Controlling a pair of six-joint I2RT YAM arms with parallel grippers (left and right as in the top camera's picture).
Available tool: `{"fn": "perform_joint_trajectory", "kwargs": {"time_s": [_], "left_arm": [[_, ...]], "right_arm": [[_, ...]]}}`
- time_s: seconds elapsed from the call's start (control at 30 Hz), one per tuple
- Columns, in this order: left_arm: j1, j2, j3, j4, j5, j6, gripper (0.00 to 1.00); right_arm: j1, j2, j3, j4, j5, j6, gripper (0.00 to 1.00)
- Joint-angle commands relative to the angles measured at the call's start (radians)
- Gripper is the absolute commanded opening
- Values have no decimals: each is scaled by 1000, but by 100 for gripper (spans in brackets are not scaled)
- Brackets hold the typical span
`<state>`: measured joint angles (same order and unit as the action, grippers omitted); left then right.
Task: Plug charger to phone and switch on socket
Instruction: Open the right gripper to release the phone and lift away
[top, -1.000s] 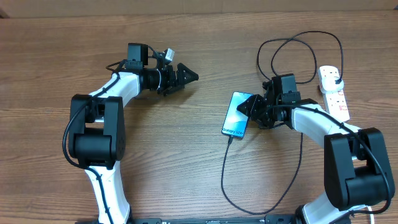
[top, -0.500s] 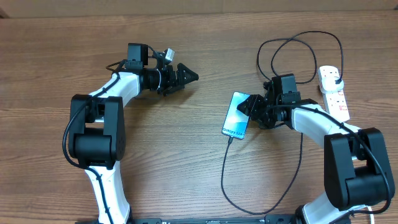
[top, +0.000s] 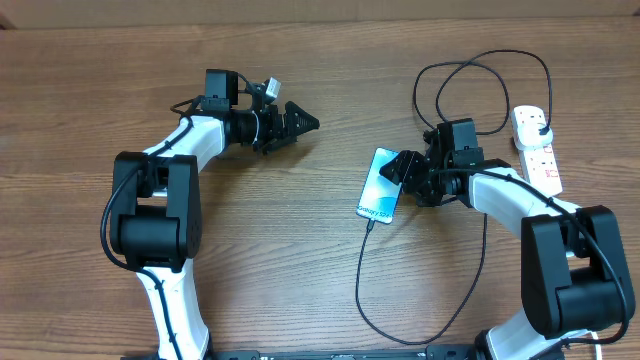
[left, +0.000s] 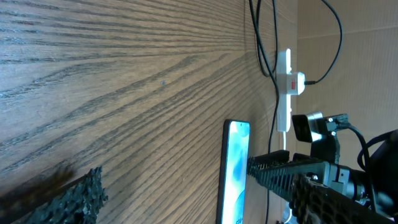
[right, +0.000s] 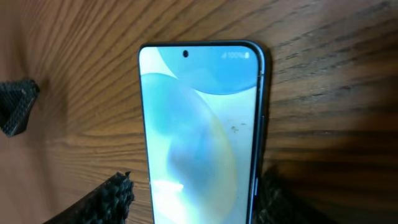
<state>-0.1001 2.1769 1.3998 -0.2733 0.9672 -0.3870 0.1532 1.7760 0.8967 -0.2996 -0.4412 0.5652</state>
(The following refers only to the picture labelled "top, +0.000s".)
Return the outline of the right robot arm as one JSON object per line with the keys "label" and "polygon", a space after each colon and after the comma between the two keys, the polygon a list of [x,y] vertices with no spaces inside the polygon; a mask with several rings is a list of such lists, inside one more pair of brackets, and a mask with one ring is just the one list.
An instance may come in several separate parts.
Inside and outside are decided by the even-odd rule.
{"label": "right robot arm", "polygon": [[403,150],[379,173],[423,207],[458,200],[520,239],[522,309],[471,345],[428,344],[430,356],[561,359],[572,344],[615,343],[626,334],[635,296],[617,219],[602,205],[546,195],[501,159],[487,160],[470,119],[423,135],[424,153]]}

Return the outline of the Samsung Galaxy smartphone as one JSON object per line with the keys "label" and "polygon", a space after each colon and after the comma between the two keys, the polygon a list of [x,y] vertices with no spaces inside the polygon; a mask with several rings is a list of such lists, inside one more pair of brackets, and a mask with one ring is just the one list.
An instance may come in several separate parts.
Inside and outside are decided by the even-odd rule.
{"label": "Samsung Galaxy smartphone", "polygon": [[392,150],[377,148],[363,186],[356,214],[390,224],[393,221],[401,187],[380,174],[380,170],[398,155]]}

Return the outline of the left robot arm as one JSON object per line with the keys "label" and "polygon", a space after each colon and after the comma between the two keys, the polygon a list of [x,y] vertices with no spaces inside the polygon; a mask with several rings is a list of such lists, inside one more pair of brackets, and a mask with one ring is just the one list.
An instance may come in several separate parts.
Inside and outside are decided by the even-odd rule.
{"label": "left robot arm", "polygon": [[203,94],[172,106],[179,124],[170,135],[114,160],[101,246],[146,291],[159,336],[155,359],[215,356],[194,276],[203,233],[199,173],[232,144],[266,155],[319,128],[319,120],[293,102],[278,109],[280,87],[275,78],[251,82],[235,71],[209,69]]}

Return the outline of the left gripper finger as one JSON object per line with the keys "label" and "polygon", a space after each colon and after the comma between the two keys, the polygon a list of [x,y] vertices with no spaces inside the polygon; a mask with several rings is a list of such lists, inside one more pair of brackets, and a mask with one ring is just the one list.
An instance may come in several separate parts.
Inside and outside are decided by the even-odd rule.
{"label": "left gripper finger", "polygon": [[300,135],[320,128],[320,122],[317,118],[292,101],[285,104],[284,123],[287,137],[294,140]]}
{"label": "left gripper finger", "polygon": [[285,137],[285,138],[281,138],[281,139],[271,139],[269,141],[267,141],[265,144],[263,144],[260,148],[259,148],[259,152],[262,154],[269,154],[272,153],[278,149],[281,149],[287,145],[290,144],[294,144],[297,142],[297,138],[296,137]]}

